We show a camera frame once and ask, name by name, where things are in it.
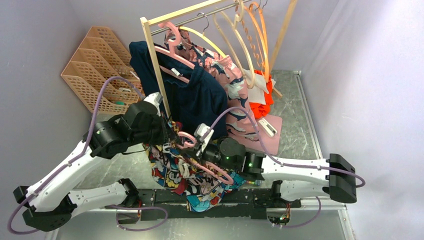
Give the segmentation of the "comic print shorts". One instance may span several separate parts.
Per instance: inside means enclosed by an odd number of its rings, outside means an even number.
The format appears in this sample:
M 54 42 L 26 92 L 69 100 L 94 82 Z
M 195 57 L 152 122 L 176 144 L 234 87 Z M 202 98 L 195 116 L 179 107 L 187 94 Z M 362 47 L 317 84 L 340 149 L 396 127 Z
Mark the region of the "comic print shorts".
M 187 209 L 205 212 L 218 206 L 223 198 L 239 189 L 246 180 L 233 170 L 225 170 L 233 184 L 225 184 L 189 162 L 170 143 L 145 144 L 150 161 L 152 179 L 161 187 L 179 196 L 186 196 Z

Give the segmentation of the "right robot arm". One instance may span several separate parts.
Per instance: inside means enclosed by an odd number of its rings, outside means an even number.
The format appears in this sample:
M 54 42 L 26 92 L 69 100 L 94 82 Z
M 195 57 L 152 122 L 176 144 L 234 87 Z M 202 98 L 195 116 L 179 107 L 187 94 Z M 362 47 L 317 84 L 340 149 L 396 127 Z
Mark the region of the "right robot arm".
M 269 197 L 275 207 L 308 197 L 330 197 L 344 204 L 357 202 L 356 169 L 337 153 L 315 160 L 271 157 L 249 151 L 232 138 L 216 144 L 196 143 L 182 151 L 201 164 L 234 170 L 248 181 L 276 182 L 277 189 Z

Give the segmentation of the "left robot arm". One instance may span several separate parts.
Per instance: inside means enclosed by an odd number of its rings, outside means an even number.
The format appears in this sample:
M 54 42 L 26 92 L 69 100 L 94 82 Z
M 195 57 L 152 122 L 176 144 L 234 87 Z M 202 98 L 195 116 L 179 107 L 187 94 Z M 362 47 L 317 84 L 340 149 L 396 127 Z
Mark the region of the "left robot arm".
M 165 142 L 166 123 L 161 102 L 145 98 L 131 104 L 126 113 L 92 124 L 72 153 L 48 175 L 31 186 L 19 186 L 13 194 L 25 224 L 33 231 L 50 232 L 73 217 L 105 206 L 132 208 L 139 191 L 128 178 L 105 187 L 75 190 L 88 174 L 138 144 Z

